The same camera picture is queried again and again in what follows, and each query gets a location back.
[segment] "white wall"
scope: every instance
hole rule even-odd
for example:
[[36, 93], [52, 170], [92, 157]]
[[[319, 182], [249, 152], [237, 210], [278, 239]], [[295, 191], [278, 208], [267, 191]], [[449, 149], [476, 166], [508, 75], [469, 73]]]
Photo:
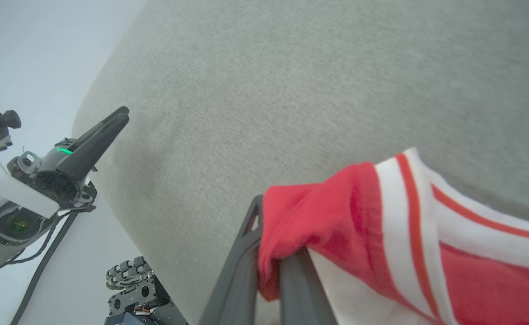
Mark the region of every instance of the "white wall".
[[[43, 156], [71, 135], [83, 97], [143, 3], [0, 0], [0, 111], [14, 109], [23, 124], [10, 131], [14, 145], [0, 154], [2, 163], [24, 145]], [[101, 195], [95, 205], [60, 244], [21, 325], [100, 324], [107, 316], [112, 292], [103, 274], [139, 253]], [[40, 260], [0, 270], [0, 325], [10, 323]]]

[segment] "red cloth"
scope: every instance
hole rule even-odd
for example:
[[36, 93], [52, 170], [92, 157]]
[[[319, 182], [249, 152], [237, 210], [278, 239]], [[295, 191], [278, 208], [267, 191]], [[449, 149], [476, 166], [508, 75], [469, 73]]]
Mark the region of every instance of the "red cloth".
[[[348, 166], [322, 184], [271, 187], [263, 211], [258, 271], [259, 290], [267, 300], [279, 298], [278, 260], [308, 246], [379, 294], [419, 313], [390, 276], [382, 244], [379, 177], [371, 163]], [[460, 324], [529, 324], [529, 268], [444, 244], [440, 249]]]

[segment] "green light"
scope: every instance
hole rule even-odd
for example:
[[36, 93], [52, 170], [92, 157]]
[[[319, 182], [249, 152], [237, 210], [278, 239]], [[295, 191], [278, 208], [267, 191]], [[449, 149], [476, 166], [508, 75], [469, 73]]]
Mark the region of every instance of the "green light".
[[65, 149], [65, 148], [56, 147], [56, 150], [57, 150], [57, 151], [65, 152], [66, 154], [72, 154], [71, 151], [69, 151], [69, 150], [67, 150], [67, 149]]

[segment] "gray fabric surface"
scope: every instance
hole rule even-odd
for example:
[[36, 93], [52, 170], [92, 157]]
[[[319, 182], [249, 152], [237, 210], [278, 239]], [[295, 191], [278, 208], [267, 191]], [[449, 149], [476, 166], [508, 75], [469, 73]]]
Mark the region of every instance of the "gray fabric surface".
[[191, 325], [270, 185], [416, 146], [529, 218], [529, 1], [150, 2], [74, 134], [121, 105], [93, 180]]

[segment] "orange stripe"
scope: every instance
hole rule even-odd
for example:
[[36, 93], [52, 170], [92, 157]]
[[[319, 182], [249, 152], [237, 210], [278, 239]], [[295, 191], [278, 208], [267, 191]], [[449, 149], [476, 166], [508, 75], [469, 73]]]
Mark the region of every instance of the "orange stripe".
[[407, 191], [407, 199], [409, 201], [409, 237], [411, 239], [411, 253], [413, 254], [413, 264], [417, 272], [417, 279], [419, 286], [433, 316], [440, 321], [439, 308], [433, 296], [431, 283], [429, 282], [429, 275], [425, 266], [425, 253], [423, 251], [423, 238], [421, 236], [421, 207], [419, 206], [419, 193], [417, 192], [417, 185], [413, 179], [413, 172], [411, 166], [404, 154], [397, 155], [397, 161], [401, 168], [403, 180], [405, 181], [405, 190]]
[[488, 220], [486, 218], [483, 218], [479, 214], [476, 214], [475, 212], [469, 210], [468, 208], [465, 208], [465, 206], [460, 205], [452, 198], [448, 197], [447, 194], [443, 193], [438, 187], [435, 185], [432, 185], [433, 187], [433, 195], [435, 196], [438, 201], [444, 204], [447, 208], [450, 208], [457, 214], [460, 214], [461, 216], [468, 218], [472, 222], [481, 224], [483, 226], [489, 227], [491, 229], [506, 232], [508, 234], [521, 236], [529, 238], [529, 231], [528, 230], [522, 230], [511, 226], [506, 226], [501, 223], [497, 223], [491, 220]]

